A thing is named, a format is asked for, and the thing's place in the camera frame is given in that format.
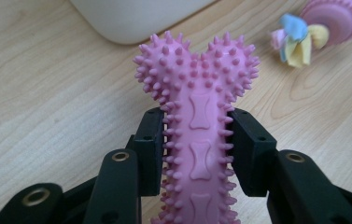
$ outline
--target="colorful toy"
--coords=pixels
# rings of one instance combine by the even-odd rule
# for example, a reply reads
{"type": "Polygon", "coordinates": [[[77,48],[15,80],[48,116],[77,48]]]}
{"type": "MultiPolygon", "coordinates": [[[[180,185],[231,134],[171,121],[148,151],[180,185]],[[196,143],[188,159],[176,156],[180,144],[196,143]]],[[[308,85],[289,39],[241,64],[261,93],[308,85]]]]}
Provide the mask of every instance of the colorful toy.
{"type": "Polygon", "coordinates": [[[240,223],[230,209],[236,199],[229,191],[236,184],[228,180],[234,174],[227,168],[232,157],[226,156],[232,131],[225,126],[232,122],[227,117],[234,110],[231,103],[258,76],[254,46],[226,33],[199,56],[189,52],[190,42],[182,42],[182,34],[176,39],[170,32],[164,35],[153,35],[152,43],[141,45],[142,55],[134,58],[139,65],[135,77],[167,113],[165,206],[152,223],[240,223]]]}
{"type": "Polygon", "coordinates": [[[310,0],[301,17],[284,15],[283,29],[271,33],[281,61],[293,67],[310,64],[315,49],[338,45],[352,38],[352,0],[310,0]]]}

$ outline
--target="blue toy part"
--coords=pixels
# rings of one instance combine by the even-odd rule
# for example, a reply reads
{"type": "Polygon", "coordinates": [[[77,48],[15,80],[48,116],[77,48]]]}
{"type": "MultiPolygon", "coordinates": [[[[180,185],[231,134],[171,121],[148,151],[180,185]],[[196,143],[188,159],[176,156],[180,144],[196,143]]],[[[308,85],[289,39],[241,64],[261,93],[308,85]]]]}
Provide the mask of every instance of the blue toy part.
{"type": "Polygon", "coordinates": [[[307,23],[297,16],[284,14],[280,18],[280,24],[283,26],[287,36],[292,40],[300,42],[307,36],[307,23]]]}
{"type": "Polygon", "coordinates": [[[286,48],[283,47],[280,49],[280,59],[281,59],[281,62],[284,63],[287,61],[287,57],[286,57],[286,48]]]}

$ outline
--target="pink rubber bone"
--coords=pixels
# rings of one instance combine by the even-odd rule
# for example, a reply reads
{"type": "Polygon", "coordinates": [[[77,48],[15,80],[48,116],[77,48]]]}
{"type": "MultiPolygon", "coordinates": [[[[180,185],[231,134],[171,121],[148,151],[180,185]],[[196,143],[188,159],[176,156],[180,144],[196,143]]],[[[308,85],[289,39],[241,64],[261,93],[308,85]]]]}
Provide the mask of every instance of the pink rubber bone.
{"type": "Polygon", "coordinates": [[[167,167],[162,181],[165,206],[159,223],[240,223],[230,209],[236,199],[229,191],[236,185],[228,180],[233,170],[227,168],[232,157],[226,150],[232,144],[225,128],[232,119],[232,102],[251,89],[251,79],[258,76],[260,62],[251,56],[254,46],[244,45],[243,37],[232,40],[229,33],[208,44],[200,56],[189,52],[189,41],[182,34],[172,38],[151,37],[150,45],[141,45],[142,54],[134,58],[139,66],[135,75],[143,82],[166,112],[167,167]]]}

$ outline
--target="pink toy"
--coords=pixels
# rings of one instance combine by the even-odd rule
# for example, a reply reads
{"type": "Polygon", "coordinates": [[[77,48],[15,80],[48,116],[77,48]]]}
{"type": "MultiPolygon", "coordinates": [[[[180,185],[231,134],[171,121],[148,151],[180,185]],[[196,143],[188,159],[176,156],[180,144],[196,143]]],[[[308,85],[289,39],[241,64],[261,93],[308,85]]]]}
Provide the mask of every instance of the pink toy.
{"type": "Polygon", "coordinates": [[[311,51],[352,38],[352,0],[310,0],[301,17],[285,14],[283,29],[271,32],[271,44],[283,63],[309,65],[311,51]]]}
{"type": "Polygon", "coordinates": [[[301,17],[307,24],[322,24],[330,30],[327,45],[352,38],[352,0],[310,0],[301,17]]]}
{"type": "Polygon", "coordinates": [[[232,157],[226,150],[232,144],[226,138],[232,131],[225,126],[232,122],[227,117],[231,103],[250,90],[251,79],[258,76],[255,66],[260,62],[251,56],[254,46],[245,46],[242,36],[231,40],[226,33],[223,39],[215,37],[199,56],[189,52],[190,42],[183,43],[182,34],[176,39],[170,32],[165,32],[165,39],[153,35],[151,42],[141,45],[142,55],[134,58],[139,65],[135,77],[167,113],[165,206],[151,221],[240,223],[230,209],[236,199],[229,191],[236,184],[228,180],[233,170],[227,168],[232,157]]]}

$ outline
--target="wood grain surface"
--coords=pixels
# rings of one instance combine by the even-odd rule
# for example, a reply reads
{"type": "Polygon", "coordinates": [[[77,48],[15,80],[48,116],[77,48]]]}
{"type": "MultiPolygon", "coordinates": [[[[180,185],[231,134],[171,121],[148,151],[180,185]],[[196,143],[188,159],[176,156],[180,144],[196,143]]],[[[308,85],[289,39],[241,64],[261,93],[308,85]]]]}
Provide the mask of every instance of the wood grain surface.
{"type": "MultiPolygon", "coordinates": [[[[311,156],[352,191],[352,40],[314,52],[312,65],[287,67],[268,33],[305,1],[223,0],[170,28],[203,52],[215,35],[245,35],[260,77],[235,106],[277,139],[278,149],[311,156]]],[[[20,190],[53,182],[66,191],[97,175],[104,155],[125,146],[144,112],[158,104],[134,79],[137,45],[99,36],[69,1],[0,1],[0,209],[20,190]]],[[[240,188],[243,223],[270,223],[266,199],[240,188]]],[[[143,199],[143,221],[162,203],[143,199]]]]}

